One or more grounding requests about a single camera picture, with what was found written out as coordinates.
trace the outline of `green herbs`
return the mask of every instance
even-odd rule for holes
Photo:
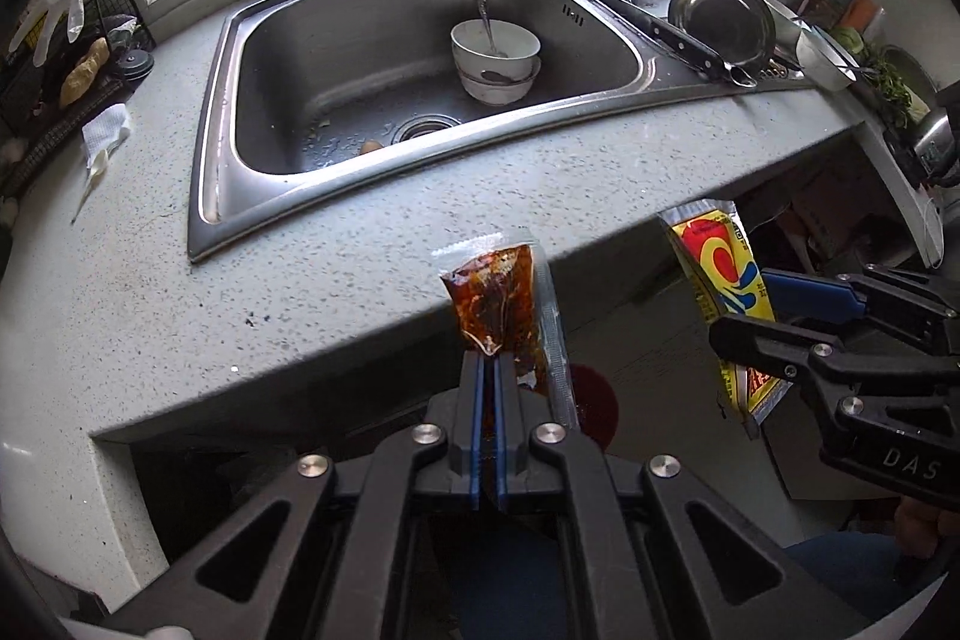
[[[864,77],[887,103],[896,127],[905,128],[910,124],[911,100],[904,80],[883,53],[872,47],[867,46],[867,59],[864,65],[877,70],[876,74],[864,74]]]

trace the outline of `speckled countertop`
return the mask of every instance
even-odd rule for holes
[[[222,19],[157,49],[133,135],[72,227],[83,155],[70,143],[56,157],[0,285],[0,519],[19,554],[109,608],[165,560],[126,446],[92,435],[445,307],[434,248],[526,225],[562,256],[864,113],[804,90],[568,126],[349,194],[191,268],[190,170]]]

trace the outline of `stainless steel sink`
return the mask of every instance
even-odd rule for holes
[[[400,170],[545,126],[733,92],[664,57],[593,0],[488,0],[541,39],[505,108],[459,83],[450,29],[475,0],[259,0],[224,22],[191,183],[191,261]],[[384,149],[358,155],[366,140]]]

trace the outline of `sauce packet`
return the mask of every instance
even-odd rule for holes
[[[707,325],[723,313],[774,320],[763,278],[733,201],[699,199],[662,212],[674,252],[693,283]],[[789,381],[720,360],[730,407],[750,437],[789,390]]]
[[[517,383],[546,396],[558,423],[580,429],[550,266],[530,231],[465,239],[433,258],[469,347],[514,354]]]

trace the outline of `sink drain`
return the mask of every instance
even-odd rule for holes
[[[443,129],[453,128],[455,125],[460,125],[460,121],[448,115],[420,115],[409,119],[400,128],[397,128],[392,145],[416,137],[425,137],[434,131],[443,131]]]

